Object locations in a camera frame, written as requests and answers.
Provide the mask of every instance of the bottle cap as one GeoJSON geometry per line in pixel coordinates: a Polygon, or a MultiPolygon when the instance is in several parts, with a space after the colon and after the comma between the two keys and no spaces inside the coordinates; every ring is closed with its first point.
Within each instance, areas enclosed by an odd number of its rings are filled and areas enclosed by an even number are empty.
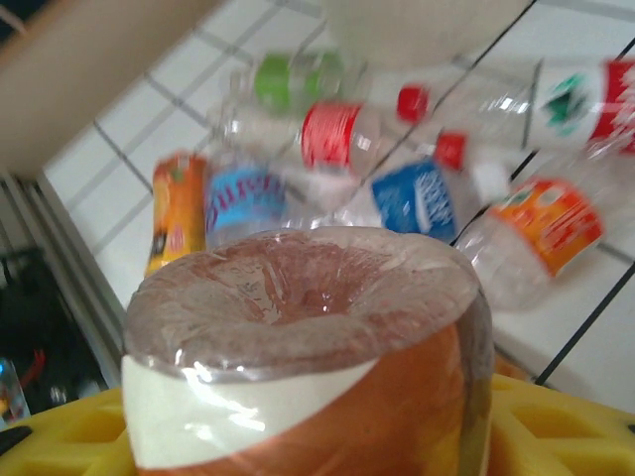
{"type": "Polygon", "coordinates": [[[403,121],[415,124],[428,113],[429,92],[422,84],[405,84],[399,91],[397,114],[403,121]]]}
{"type": "Polygon", "coordinates": [[[456,131],[441,131],[437,139],[435,159],[449,169],[460,171],[465,163],[467,135],[456,131]]]}
{"type": "Polygon", "coordinates": [[[499,162],[476,162],[470,165],[469,173],[481,205],[488,205],[511,193],[509,172],[499,162]]]}

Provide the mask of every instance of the blue label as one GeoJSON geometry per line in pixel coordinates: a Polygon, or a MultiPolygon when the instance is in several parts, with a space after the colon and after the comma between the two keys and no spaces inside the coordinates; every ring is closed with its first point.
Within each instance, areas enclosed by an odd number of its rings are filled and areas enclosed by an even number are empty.
{"type": "Polygon", "coordinates": [[[205,232],[263,219],[285,211],[285,187],[266,169],[250,167],[215,174],[205,194],[205,232]]]}
{"type": "Polygon", "coordinates": [[[384,226],[398,233],[423,233],[450,242],[456,225],[449,190],[432,159],[405,166],[372,183],[384,226]]]}

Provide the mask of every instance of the orange bottle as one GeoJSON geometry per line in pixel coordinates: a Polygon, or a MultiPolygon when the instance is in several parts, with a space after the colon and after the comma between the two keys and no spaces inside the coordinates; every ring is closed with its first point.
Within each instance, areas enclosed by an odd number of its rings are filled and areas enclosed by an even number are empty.
{"type": "Polygon", "coordinates": [[[205,249],[203,191],[207,159],[177,152],[153,176],[154,231],[146,276],[183,255],[205,249]]]}

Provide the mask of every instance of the plastic water bottle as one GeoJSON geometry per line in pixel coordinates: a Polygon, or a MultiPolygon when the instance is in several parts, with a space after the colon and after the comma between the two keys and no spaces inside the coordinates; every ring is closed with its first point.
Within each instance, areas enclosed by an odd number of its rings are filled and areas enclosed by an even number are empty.
{"type": "Polygon", "coordinates": [[[635,153],[635,59],[541,61],[519,64],[507,75],[480,66],[433,117],[475,140],[523,149],[577,151],[628,135],[625,152],[635,153]]]}
{"type": "Polygon", "coordinates": [[[483,206],[510,192],[506,168],[487,161],[485,149],[480,152],[482,160],[471,157],[457,172],[433,158],[435,151],[418,157],[398,151],[335,217],[355,226],[423,233],[449,243],[483,206]]]}
{"type": "Polygon", "coordinates": [[[336,51],[270,52],[229,77],[232,95],[254,97],[276,112],[306,112],[325,99],[363,100],[370,84],[365,63],[336,51]]]}
{"type": "Polygon", "coordinates": [[[467,227],[456,248],[493,307],[539,301],[576,257],[633,223],[632,164],[624,157],[556,157],[467,227]]]}
{"type": "Polygon", "coordinates": [[[335,224],[321,203],[306,201],[285,178],[251,157],[216,154],[209,168],[204,193],[207,249],[263,231],[335,224]]]}
{"type": "MultiPolygon", "coordinates": [[[[411,125],[373,105],[318,102],[304,118],[271,114],[252,101],[229,100],[208,114],[212,138],[268,161],[365,178],[383,157],[382,145],[411,125]],[[391,129],[391,137],[386,132],[391,129]]],[[[439,129],[422,128],[417,140],[431,146],[439,129]]]]}

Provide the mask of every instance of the red wire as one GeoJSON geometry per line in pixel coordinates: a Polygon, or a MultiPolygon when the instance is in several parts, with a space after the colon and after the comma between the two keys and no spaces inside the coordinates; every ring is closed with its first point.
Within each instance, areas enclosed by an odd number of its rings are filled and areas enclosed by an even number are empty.
{"type": "Polygon", "coordinates": [[[23,389],[42,375],[42,371],[44,370],[44,366],[47,362],[47,356],[45,355],[44,350],[34,351],[34,357],[33,364],[31,364],[27,373],[20,379],[20,387],[23,389]]]}

